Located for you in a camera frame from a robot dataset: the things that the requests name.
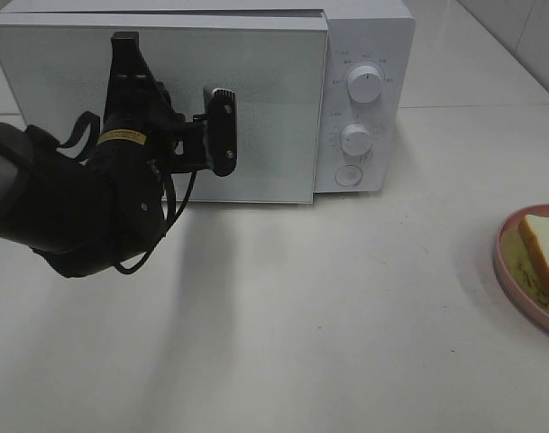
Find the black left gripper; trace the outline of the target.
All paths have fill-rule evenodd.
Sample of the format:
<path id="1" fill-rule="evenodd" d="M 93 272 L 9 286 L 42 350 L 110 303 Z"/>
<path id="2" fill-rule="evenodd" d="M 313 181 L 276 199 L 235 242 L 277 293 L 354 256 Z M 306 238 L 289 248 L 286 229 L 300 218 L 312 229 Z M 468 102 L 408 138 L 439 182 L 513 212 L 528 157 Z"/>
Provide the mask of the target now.
<path id="1" fill-rule="evenodd" d="M 208 168 L 206 115 L 188 121 L 151 74 L 138 32 L 115 32 L 104 127 L 86 166 L 106 186 L 108 204 L 96 219 L 87 253 L 146 253 L 183 211 L 174 173 Z"/>

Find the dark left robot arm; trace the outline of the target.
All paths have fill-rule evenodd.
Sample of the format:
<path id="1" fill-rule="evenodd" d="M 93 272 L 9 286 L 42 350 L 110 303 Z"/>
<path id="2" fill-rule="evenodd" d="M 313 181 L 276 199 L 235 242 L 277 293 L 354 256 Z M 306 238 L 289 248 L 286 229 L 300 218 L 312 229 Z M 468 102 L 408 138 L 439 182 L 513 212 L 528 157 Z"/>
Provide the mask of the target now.
<path id="1" fill-rule="evenodd" d="M 206 116 L 172 108 L 137 32 L 111 43 L 105 111 L 82 113 L 66 141 L 0 122 L 0 238 L 67 278 L 137 272 L 186 207 L 173 175 L 211 166 Z"/>

